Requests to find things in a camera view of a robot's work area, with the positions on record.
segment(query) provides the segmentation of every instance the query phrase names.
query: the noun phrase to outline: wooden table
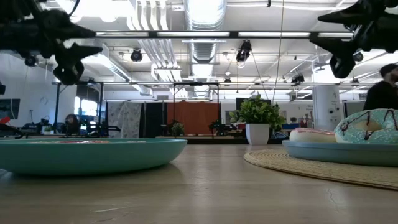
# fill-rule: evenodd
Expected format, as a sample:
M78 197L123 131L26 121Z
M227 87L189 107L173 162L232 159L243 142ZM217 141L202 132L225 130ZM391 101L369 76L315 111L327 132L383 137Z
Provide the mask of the wooden table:
M398 192L243 160L246 151L265 148L189 145L173 163L131 174L37 178L3 172L0 223L397 223Z

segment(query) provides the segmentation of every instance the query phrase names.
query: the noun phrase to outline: white flower pot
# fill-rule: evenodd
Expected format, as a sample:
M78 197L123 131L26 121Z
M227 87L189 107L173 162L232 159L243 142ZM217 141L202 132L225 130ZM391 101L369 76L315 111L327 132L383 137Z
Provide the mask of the white flower pot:
M247 124L246 138L252 146L266 145L269 138L269 124Z

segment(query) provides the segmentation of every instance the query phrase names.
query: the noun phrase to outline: potted plant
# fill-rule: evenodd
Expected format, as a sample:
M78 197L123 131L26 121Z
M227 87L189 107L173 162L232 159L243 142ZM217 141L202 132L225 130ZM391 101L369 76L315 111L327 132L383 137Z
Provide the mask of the potted plant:
M269 139L269 129L278 129L284 123L284 117L279 116L279 107L272 106L260 100L244 100L241 109L231 111L231 122L246 123L246 137L254 146L266 145Z
M46 126L44 127L43 134L51 134L52 127L51 126Z
M184 135L184 125L182 123L174 123L172 126L172 135L173 136L181 136Z

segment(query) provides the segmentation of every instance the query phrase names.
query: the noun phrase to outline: blue plate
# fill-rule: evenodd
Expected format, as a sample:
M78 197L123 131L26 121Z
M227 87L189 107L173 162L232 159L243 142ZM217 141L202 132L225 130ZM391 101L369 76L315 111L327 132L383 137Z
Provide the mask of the blue plate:
M323 162L398 167L398 145L282 141L290 156Z
M109 141L108 143L56 143ZM26 139L0 141L0 169L30 175L91 175L161 166L184 149L181 139Z

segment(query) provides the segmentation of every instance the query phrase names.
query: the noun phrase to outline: woven placemat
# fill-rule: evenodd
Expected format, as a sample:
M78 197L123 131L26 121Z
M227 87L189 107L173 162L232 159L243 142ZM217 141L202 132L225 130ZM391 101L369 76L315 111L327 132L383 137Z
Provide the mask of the woven placemat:
M398 168L318 162L290 157L285 150L252 151L251 164L319 179L398 190Z

